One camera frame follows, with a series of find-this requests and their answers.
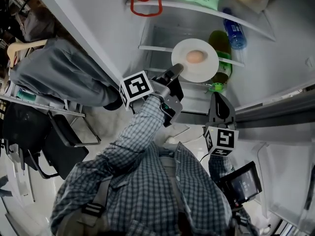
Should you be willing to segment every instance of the wooden hanger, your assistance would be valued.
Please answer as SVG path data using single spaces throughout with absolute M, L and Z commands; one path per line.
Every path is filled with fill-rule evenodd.
M 43 46 L 45 45 L 47 42 L 47 39 L 45 40 L 40 40 L 40 41 L 35 41 L 32 43 L 12 43 L 9 45 L 6 53 L 9 56 L 10 59 L 10 68 L 12 68 L 14 66 L 14 57 L 15 57 L 15 53 L 20 51 L 20 50 L 24 50 L 24 49 L 29 49 L 29 48 L 33 48 L 33 47 L 37 47 L 37 46 Z

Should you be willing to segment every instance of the chair leg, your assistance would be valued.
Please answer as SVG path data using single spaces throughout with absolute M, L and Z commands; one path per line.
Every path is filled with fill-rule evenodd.
M 70 127 L 72 127 L 72 125 L 77 121 L 78 118 L 79 118 L 79 117 L 76 116 L 76 117 L 73 119 L 73 121 L 70 123 Z
M 52 178 L 52 177 L 59 176 L 59 173 L 55 173 L 55 174 L 52 174 L 52 175 L 47 175 L 47 174 L 45 174 L 45 173 L 41 170 L 40 166 L 35 162 L 35 159 L 33 158 L 32 153 L 31 153 L 29 150 L 28 150 L 28 152 L 29 152 L 29 154 L 30 154 L 30 157 L 31 157 L 31 160 L 32 160 L 33 164 L 35 165 L 35 168 L 38 170 L 40 176 L 41 176 L 43 179 L 50 179 L 50 178 Z
M 95 136 L 95 138 L 97 139 L 97 142 L 95 143 L 81 143 L 81 144 L 75 144 L 75 147 L 85 147 L 85 146 L 92 146 L 92 145 L 99 145 L 100 142 L 102 141 L 100 139 L 100 137 L 95 133 L 95 131 L 93 130 L 93 128 L 91 127 L 91 125 L 88 123 L 88 121 L 86 120 L 85 117 L 82 117 L 84 122 L 86 123 L 87 127 L 89 128 L 89 130 L 92 132 L 92 134 Z
M 51 162 L 49 161 L 49 159 L 47 158 L 47 156 L 45 155 L 44 152 L 43 152 L 43 155 L 44 155 L 44 157 L 45 157 L 45 159 L 46 159 L 48 165 L 49 165 L 49 166 L 53 166 L 53 165 L 51 164 Z

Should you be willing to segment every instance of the white floor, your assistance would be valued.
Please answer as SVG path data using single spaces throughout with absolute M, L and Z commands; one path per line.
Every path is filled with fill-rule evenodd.
M 102 139 L 100 145 L 87 147 L 90 153 L 85 160 L 91 160 L 106 148 L 110 142 L 113 142 L 117 135 L 128 125 L 132 118 L 132 112 L 126 112 L 124 108 L 120 108 L 114 112 L 107 111 L 104 108 L 87 108 L 85 112 L 87 113 L 88 122 Z M 94 141 L 92 133 L 89 131 L 82 118 L 79 118 L 73 124 L 72 128 L 82 142 Z M 155 137 L 155 142 L 161 146 L 169 137 L 175 137 L 175 142 L 180 141 L 185 143 L 185 146 L 187 146 L 199 160 L 207 154 L 201 126 L 188 127 L 184 124 L 174 124 L 168 128 L 162 127 Z M 52 167 L 47 165 L 43 156 L 40 157 L 40 160 L 40 164 L 46 173 L 52 174 L 55 172 Z M 207 162 L 208 157 L 203 159 L 202 165 L 208 171 Z M 38 172 L 32 169 L 30 176 L 35 203 L 21 207 L 15 202 L 14 198 L 9 197 L 5 197 L 4 202 L 12 217 L 23 227 L 27 234 L 31 236 L 49 235 L 49 217 L 55 195 L 62 185 L 63 180 L 60 177 L 44 180 L 40 177 Z M 253 204 L 252 209 L 249 208 L 249 210 L 253 211 L 253 215 L 257 214 L 257 209 L 259 209 L 257 208 L 257 204 Z M 257 224 L 260 226 L 265 226 L 266 223 L 269 223 L 269 221 L 262 223 L 257 215 L 255 215 L 255 220 L 258 221 Z

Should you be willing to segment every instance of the green bottle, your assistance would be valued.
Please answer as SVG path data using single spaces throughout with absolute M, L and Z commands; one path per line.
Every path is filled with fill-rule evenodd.
M 208 43 L 216 50 L 218 57 L 231 59 L 231 46 L 224 31 L 215 30 L 211 33 Z M 219 69 L 211 79 L 215 85 L 214 91 L 222 91 L 223 84 L 227 82 L 232 73 L 232 65 L 223 61 L 219 62 Z

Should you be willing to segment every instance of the plastic water bottle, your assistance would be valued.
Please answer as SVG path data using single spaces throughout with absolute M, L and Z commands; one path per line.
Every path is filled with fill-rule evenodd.
M 230 8 L 224 8 L 223 12 L 233 16 L 232 10 Z M 245 48 L 247 46 L 247 41 L 243 34 L 241 25 L 228 19 L 224 19 L 223 23 L 231 47 L 236 50 L 241 50 Z

